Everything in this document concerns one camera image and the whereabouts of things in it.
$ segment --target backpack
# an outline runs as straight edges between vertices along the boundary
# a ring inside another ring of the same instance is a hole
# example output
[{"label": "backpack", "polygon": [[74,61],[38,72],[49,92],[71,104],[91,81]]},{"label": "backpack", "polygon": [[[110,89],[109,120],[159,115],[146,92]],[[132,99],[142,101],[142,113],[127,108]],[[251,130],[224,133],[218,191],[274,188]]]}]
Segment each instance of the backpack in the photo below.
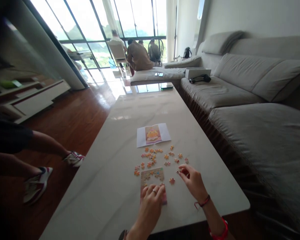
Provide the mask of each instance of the backpack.
[{"label": "backpack", "polygon": [[184,50],[183,58],[189,58],[189,57],[190,57],[190,53],[191,53],[191,50],[190,50],[189,47],[187,47],[187,48]]}]

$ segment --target red bracelet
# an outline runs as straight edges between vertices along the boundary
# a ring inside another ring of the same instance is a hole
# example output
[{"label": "red bracelet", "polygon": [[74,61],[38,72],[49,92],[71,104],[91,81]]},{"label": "red bracelet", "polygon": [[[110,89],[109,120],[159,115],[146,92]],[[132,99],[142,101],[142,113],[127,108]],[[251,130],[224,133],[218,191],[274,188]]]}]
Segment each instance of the red bracelet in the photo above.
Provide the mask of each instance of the red bracelet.
[{"label": "red bracelet", "polygon": [[202,204],[200,204],[199,202],[195,202],[194,206],[196,207],[196,209],[198,210],[196,204],[198,204],[200,207],[203,207],[204,205],[206,205],[207,202],[209,202],[210,200],[210,195],[208,195],[208,197],[206,198],[206,200],[204,200],[204,202]]},{"label": "red bracelet", "polygon": [[223,223],[224,223],[224,225],[225,225],[225,227],[226,227],[226,228],[224,229],[223,233],[221,234],[221,236],[213,235],[213,234],[211,233],[210,228],[209,228],[209,233],[210,233],[210,236],[212,237],[213,240],[225,240],[225,239],[228,237],[228,223],[227,223],[227,221],[224,220],[223,218],[221,218],[221,219],[222,219],[222,221],[223,221]]}]

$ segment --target white chair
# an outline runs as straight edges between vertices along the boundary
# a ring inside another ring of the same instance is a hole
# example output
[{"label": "white chair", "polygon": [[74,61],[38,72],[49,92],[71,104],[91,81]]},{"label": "white chair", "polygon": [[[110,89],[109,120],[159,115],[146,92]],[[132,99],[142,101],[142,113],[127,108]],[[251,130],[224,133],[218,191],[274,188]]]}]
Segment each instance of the white chair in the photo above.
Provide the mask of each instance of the white chair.
[{"label": "white chair", "polygon": [[107,44],[110,48],[110,51],[112,53],[114,60],[117,62],[117,65],[119,65],[119,63],[128,63],[128,60],[126,58],[126,53],[124,52],[121,42],[107,41]]}]

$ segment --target headrest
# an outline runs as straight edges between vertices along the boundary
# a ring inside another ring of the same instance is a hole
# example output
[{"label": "headrest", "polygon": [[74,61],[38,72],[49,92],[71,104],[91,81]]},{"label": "headrest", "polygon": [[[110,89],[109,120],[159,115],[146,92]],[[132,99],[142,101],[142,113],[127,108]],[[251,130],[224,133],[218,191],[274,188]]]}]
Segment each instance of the headrest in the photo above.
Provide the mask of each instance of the headrest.
[{"label": "headrest", "polygon": [[213,34],[203,42],[202,52],[223,55],[242,34],[243,31]]}]

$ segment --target puzzle image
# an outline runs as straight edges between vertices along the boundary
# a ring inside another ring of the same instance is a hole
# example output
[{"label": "puzzle image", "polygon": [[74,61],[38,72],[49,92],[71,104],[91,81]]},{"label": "puzzle image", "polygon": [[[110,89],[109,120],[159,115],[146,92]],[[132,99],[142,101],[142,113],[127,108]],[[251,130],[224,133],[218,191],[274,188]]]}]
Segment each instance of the puzzle image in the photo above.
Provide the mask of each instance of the puzzle image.
[{"label": "puzzle image", "polygon": [[158,125],[153,125],[151,127],[145,127],[146,133],[146,144],[154,144],[161,142],[161,135]]},{"label": "puzzle image", "polygon": [[[163,184],[163,180],[164,180],[163,167],[142,171],[141,172],[140,202],[141,202],[142,191],[146,186],[150,186],[151,184],[161,186]],[[162,205],[166,205],[167,203],[168,203],[167,202],[167,194],[164,193]]]},{"label": "puzzle image", "polygon": [[171,137],[165,123],[137,129],[137,148],[170,140]]}]

